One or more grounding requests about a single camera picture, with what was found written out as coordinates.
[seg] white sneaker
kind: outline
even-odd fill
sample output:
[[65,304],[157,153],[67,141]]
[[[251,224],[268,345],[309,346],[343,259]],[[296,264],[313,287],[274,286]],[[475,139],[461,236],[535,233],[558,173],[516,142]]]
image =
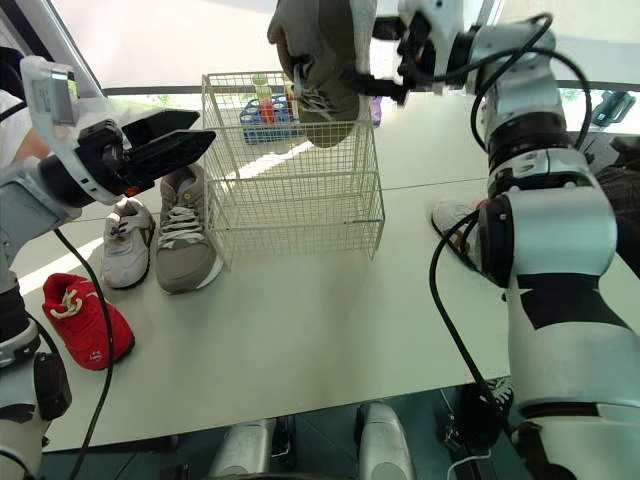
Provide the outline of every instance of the white sneaker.
[[107,217],[104,229],[102,280],[116,289],[140,284],[149,272],[149,245],[155,222],[135,198],[120,200]]
[[[440,200],[431,212],[431,225],[442,237],[451,227],[475,210],[475,207],[452,198]],[[478,225],[464,224],[449,240],[449,247],[472,270],[480,269]]]

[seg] sneaker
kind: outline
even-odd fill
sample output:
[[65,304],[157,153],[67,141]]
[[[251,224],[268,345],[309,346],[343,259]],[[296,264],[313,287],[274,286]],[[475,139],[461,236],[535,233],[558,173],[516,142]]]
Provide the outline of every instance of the sneaker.
[[[442,237],[451,227],[475,210],[475,207],[446,198],[440,200],[431,213],[431,225]],[[450,238],[449,247],[471,270],[481,269],[480,242],[477,223],[465,224]]]
[[[89,280],[66,273],[54,273],[43,286],[45,316],[64,340],[78,365],[102,370],[109,365],[107,324],[96,289]],[[107,304],[113,330],[114,363],[127,355],[135,337],[122,314]]]
[[106,220],[102,280],[115,289],[140,284],[149,272],[155,222],[147,207],[135,198],[120,200]]
[[197,290],[222,270],[204,232],[204,171],[196,164],[167,175],[160,184],[162,211],[156,257],[156,274],[167,293]]
[[[369,118],[368,99],[343,80],[369,73],[369,46],[377,0],[278,0],[267,38],[295,84],[301,123]],[[340,143],[352,125],[307,128],[317,147]]]

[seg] red sneaker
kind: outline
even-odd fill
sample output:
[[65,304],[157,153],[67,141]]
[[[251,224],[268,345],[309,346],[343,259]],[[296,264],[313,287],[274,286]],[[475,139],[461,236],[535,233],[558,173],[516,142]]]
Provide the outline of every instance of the red sneaker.
[[[107,368],[107,324],[93,283],[76,275],[54,273],[45,282],[43,290],[44,314],[64,340],[73,359],[88,370]],[[131,351],[135,338],[122,314],[110,304],[107,308],[117,362]]]

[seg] person's arm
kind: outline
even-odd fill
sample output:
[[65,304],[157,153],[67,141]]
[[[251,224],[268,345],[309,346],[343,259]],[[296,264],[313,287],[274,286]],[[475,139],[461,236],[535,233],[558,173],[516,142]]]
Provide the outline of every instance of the person's arm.
[[[20,103],[20,99],[0,90],[0,112]],[[0,168],[27,157],[46,158],[50,149],[33,129],[29,110],[23,108],[0,122]]]
[[27,136],[24,137],[12,161],[19,162],[28,157],[36,157],[42,160],[49,156],[50,151],[49,147],[38,135],[38,132],[32,128],[27,133]]

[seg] floor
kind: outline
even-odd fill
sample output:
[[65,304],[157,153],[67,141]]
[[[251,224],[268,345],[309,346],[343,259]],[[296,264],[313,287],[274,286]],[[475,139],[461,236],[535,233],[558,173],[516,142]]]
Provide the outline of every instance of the floor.
[[[455,391],[448,389],[447,396],[453,400]],[[385,402],[394,408],[405,428],[418,479],[446,479],[451,459],[437,434],[439,419],[447,413],[440,393],[421,392]],[[358,405],[348,405],[296,416],[297,470],[355,477],[357,450],[353,426],[357,408]],[[225,429],[213,429],[183,435],[179,447],[170,453],[91,454],[78,479],[173,480],[175,468],[183,464],[189,464],[190,479],[200,479],[211,466],[224,433]],[[75,454],[47,454],[39,475],[46,480],[64,480],[74,461]],[[488,462],[496,471],[496,480],[530,478],[504,437]],[[125,464],[125,470],[118,476]]]

